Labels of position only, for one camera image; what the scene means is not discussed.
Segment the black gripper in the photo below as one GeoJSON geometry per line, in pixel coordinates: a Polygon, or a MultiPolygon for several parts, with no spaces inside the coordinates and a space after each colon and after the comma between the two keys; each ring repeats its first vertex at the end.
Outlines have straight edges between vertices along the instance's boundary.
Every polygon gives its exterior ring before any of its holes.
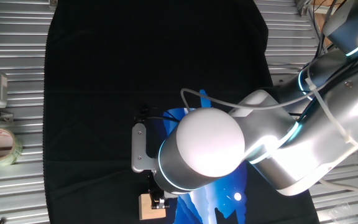
{"type": "Polygon", "coordinates": [[[168,197],[165,195],[165,191],[162,190],[154,179],[153,174],[149,174],[147,178],[149,195],[151,199],[151,208],[166,209],[169,207],[168,197]]]}

